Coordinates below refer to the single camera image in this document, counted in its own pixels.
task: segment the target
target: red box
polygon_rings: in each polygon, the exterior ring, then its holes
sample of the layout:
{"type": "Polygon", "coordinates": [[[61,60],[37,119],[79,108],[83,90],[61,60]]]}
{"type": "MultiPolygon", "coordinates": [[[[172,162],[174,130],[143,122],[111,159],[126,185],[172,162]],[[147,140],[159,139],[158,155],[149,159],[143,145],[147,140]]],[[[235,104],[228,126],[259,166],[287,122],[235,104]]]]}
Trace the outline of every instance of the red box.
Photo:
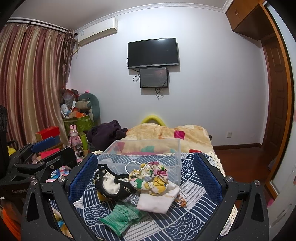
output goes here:
{"type": "Polygon", "coordinates": [[[59,134],[60,134],[59,128],[57,126],[52,126],[52,127],[49,127],[49,128],[46,128],[42,131],[37,132],[36,139],[39,142],[39,141],[45,140],[49,137],[56,137],[59,134]]]}

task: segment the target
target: green knitted cloth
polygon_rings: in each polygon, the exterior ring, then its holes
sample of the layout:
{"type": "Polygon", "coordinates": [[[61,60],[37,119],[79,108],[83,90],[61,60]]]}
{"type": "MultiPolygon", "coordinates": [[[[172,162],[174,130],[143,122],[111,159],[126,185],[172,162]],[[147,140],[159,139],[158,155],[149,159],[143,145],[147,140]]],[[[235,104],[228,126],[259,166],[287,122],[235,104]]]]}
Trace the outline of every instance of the green knitted cloth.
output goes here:
{"type": "Polygon", "coordinates": [[[130,203],[119,202],[115,205],[112,213],[99,220],[120,236],[128,226],[137,223],[145,215],[145,211],[137,209],[130,203]]]}

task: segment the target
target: silver glitter fabric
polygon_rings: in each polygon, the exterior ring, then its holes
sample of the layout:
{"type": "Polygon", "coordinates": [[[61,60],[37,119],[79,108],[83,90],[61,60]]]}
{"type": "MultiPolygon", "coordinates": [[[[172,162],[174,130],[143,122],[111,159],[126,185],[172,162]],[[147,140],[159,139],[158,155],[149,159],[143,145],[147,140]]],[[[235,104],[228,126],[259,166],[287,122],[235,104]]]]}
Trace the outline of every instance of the silver glitter fabric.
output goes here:
{"type": "Polygon", "coordinates": [[[139,197],[140,197],[140,193],[139,191],[136,191],[135,193],[132,193],[131,195],[129,195],[128,197],[126,197],[125,199],[123,199],[123,202],[129,202],[130,204],[137,206],[138,201],[139,201],[139,197]]]}

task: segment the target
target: curtain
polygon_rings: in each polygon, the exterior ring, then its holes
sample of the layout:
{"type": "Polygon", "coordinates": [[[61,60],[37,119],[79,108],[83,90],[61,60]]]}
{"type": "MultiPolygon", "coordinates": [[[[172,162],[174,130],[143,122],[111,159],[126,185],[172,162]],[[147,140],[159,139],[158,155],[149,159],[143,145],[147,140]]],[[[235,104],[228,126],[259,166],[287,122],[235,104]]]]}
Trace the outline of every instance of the curtain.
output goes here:
{"type": "Polygon", "coordinates": [[[62,94],[67,85],[70,67],[72,62],[73,49],[76,44],[75,31],[69,29],[65,34],[65,40],[62,48],[61,54],[61,65],[60,65],[60,82],[59,82],[59,97],[62,103],[62,94]]]}
{"type": "Polygon", "coordinates": [[[0,33],[0,104],[8,111],[8,137],[20,146],[35,133],[58,126],[68,138],[59,106],[59,70],[65,34],[7,24],[0,33]]]}

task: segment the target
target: pink rabbit toy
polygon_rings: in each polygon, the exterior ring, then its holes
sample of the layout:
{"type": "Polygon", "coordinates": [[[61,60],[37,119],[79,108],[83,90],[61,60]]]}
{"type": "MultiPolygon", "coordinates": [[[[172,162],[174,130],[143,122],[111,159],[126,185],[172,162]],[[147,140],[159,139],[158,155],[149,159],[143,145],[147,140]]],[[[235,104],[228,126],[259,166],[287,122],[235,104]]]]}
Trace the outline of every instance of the pink rabbit toy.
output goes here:
{"type": "Polygon", "coordinates": [[[72,147],[76,147],[77,145],[82,145],[81,139],[78,135],[78,131],[76,130],[76,125],[74,127],[70,126],[70,138],[69,143],[72,147]]]}

